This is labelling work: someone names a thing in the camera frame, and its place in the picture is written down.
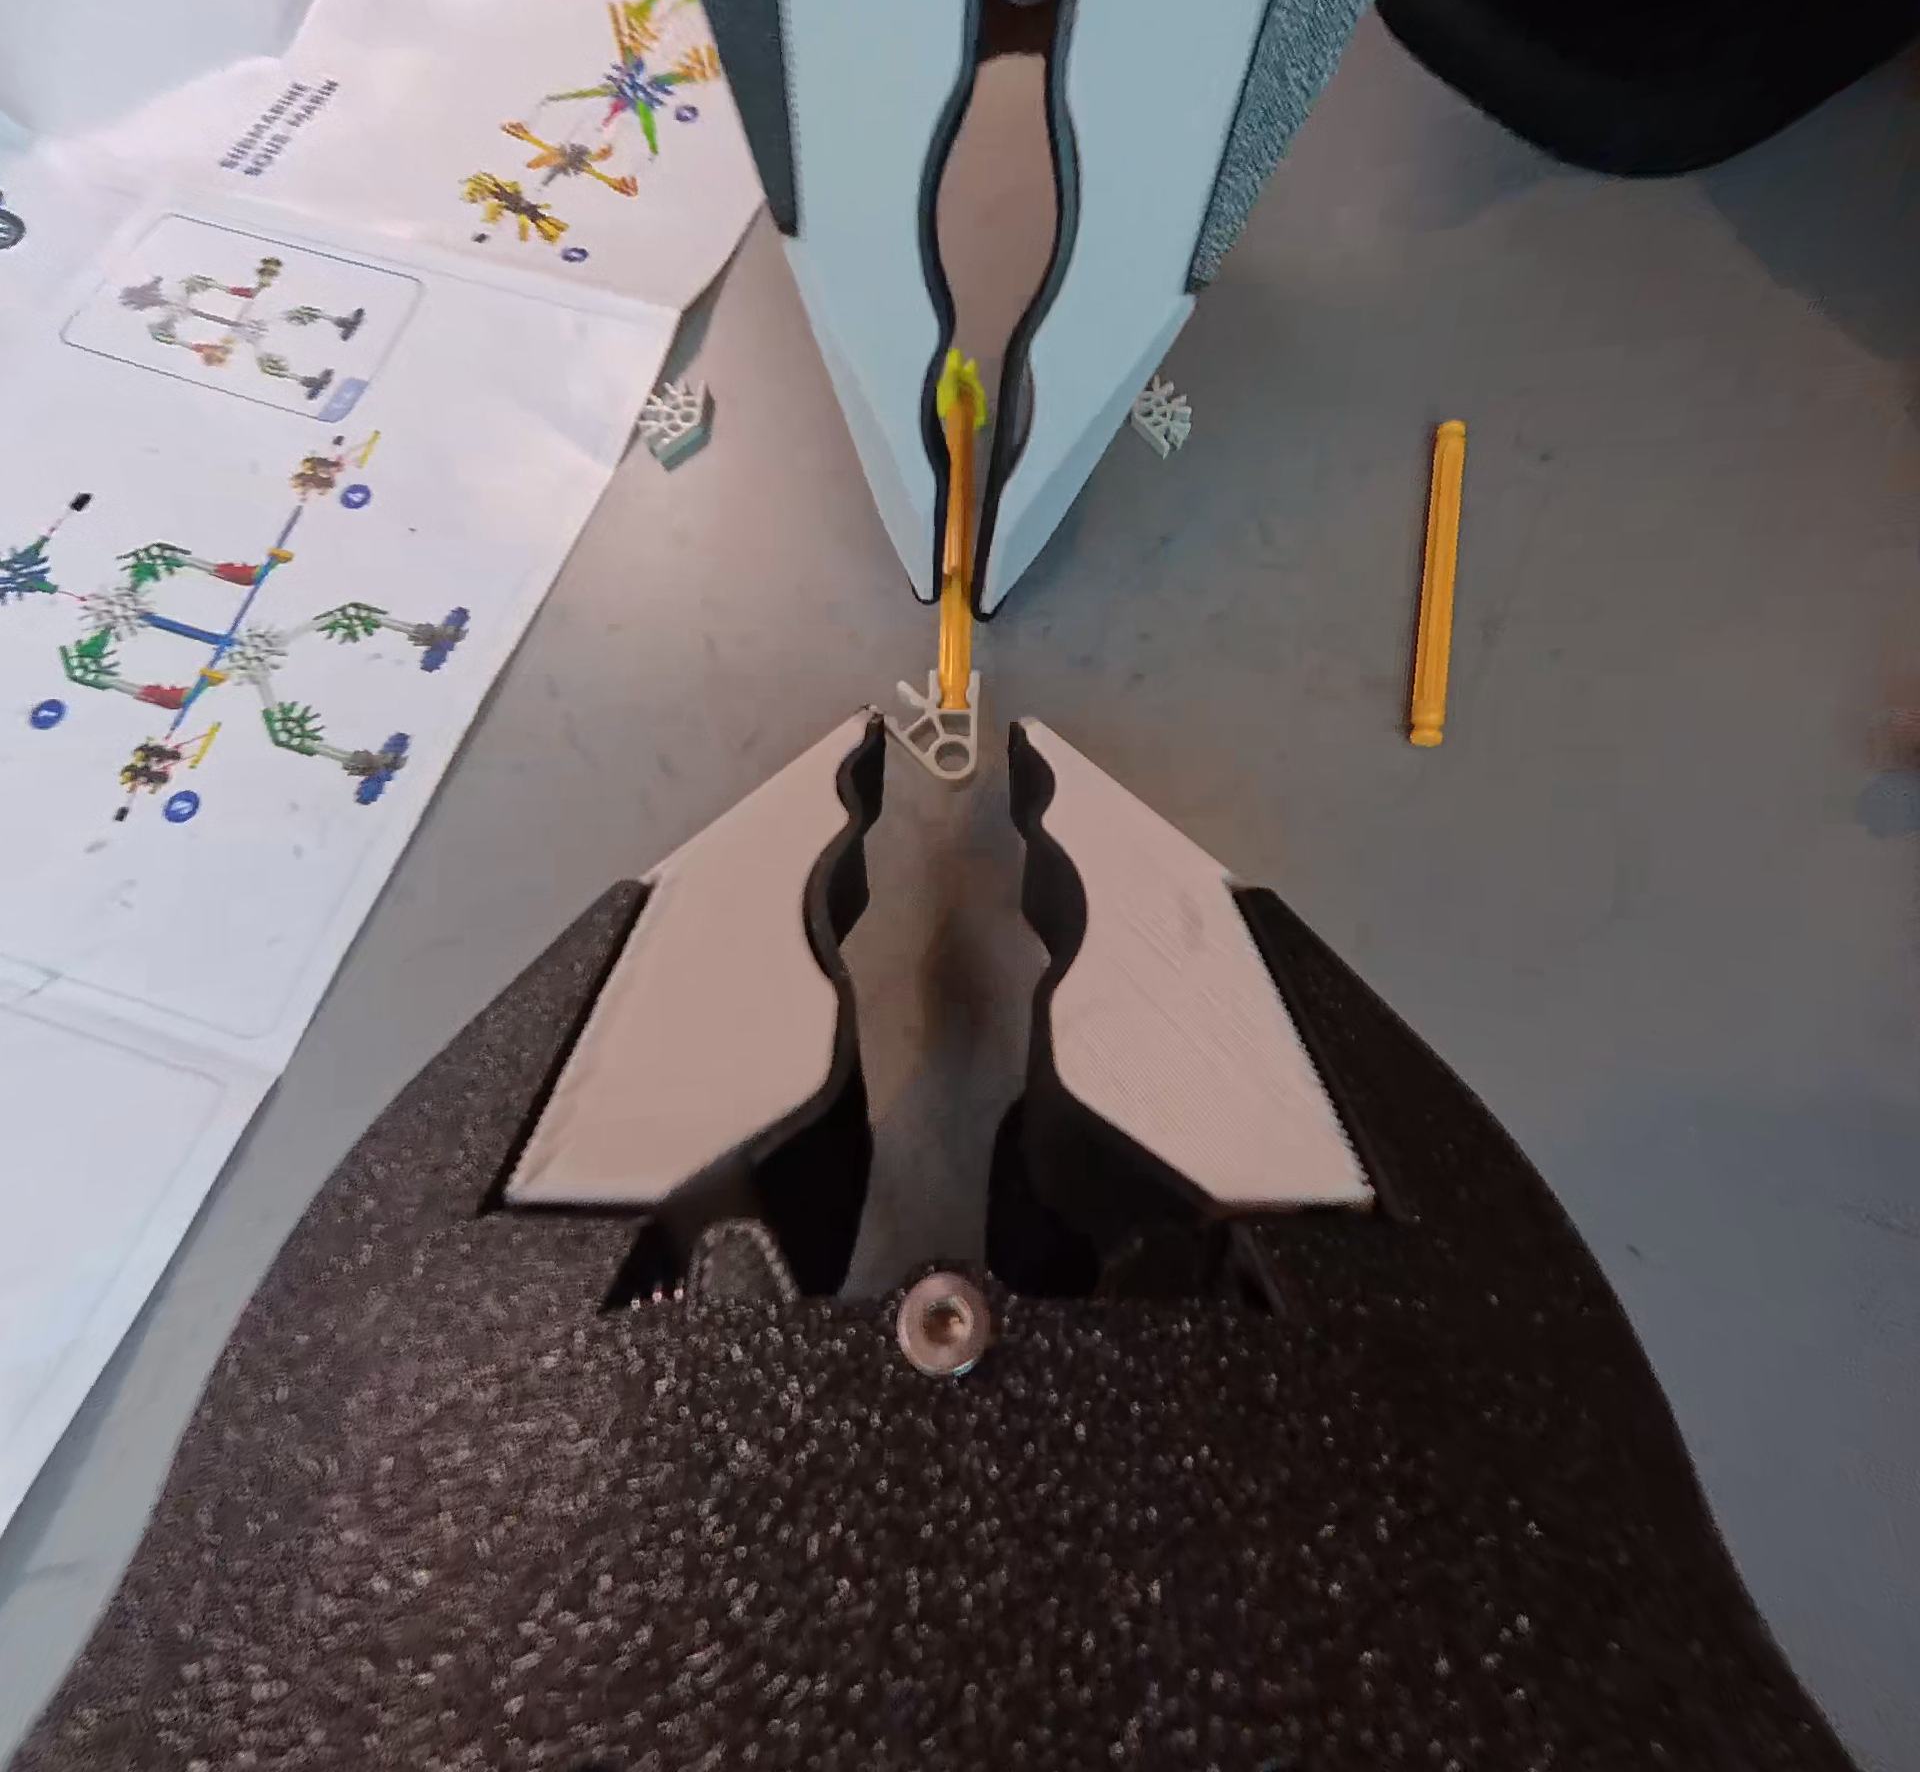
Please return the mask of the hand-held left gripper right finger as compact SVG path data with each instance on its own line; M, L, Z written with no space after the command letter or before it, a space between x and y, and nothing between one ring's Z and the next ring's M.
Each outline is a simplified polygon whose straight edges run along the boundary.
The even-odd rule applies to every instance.
M1038 1076L1208 1209L1374 1207L1230 868L1044 724L1010 729L1010 787Z

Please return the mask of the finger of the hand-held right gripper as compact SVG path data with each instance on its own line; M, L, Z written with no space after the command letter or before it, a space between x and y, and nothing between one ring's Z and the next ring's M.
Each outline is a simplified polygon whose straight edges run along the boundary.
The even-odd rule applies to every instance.
M935 202L971 89L979 0L779 0L796 225L786 258L879 523L940 584L953 329Z
M1272 0L1060 0L1057 222L1004 349L974 550L1000 608L1194 310L1191 261Z

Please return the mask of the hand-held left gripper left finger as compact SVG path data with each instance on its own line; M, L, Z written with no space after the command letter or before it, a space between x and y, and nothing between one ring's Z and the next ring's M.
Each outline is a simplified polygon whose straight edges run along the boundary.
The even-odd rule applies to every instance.
M835 1098L884 765L884 722L848 718L644 875L505 1205L655 1209Z

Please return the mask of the grey desk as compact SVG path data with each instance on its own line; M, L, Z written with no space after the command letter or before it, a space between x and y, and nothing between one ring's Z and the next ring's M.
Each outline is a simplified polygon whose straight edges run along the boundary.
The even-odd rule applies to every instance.
M705 450L619 468L3 1536L5 1759L356 1135L606 886L926 661L765 224L688 349ZM1915 55L1616 182L1367 18L1163 369L1183 450L1117 433L977 637L977 780L886 769L855 1284L979 1243L1044 967L1002 776L1031 713L1277 889L1528 1149L1798 1675L1860 1765L1915 1768Z

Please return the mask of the long orange toy rod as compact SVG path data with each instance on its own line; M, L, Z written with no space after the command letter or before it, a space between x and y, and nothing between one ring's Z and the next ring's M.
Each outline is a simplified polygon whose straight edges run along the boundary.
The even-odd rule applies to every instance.
M1417 750L1442 743L1447 718L1465 458L1468 423L1440 421L1432 440L1406 707L1406 737Z

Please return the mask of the printed instruction sheet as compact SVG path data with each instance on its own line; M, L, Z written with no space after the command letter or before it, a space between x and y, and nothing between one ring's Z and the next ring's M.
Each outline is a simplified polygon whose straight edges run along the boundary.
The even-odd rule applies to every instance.
M1 1513L758 183L702 0L3 0Z

